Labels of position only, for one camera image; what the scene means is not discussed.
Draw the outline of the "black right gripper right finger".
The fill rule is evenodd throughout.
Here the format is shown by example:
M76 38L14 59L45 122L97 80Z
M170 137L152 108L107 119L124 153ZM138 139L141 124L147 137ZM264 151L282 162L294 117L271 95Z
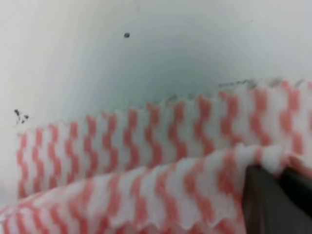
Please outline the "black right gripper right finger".
M280 177L280 186L304 212L312 211L312 180L302 173L287 168Z

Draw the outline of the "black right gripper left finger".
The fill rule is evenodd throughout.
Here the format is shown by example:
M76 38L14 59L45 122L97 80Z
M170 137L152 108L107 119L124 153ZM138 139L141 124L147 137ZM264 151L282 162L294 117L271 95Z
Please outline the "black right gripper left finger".
M290 200L280 186L280 177L260 166L247 168L242 210L248 234L312 232L312 212L304 212Z

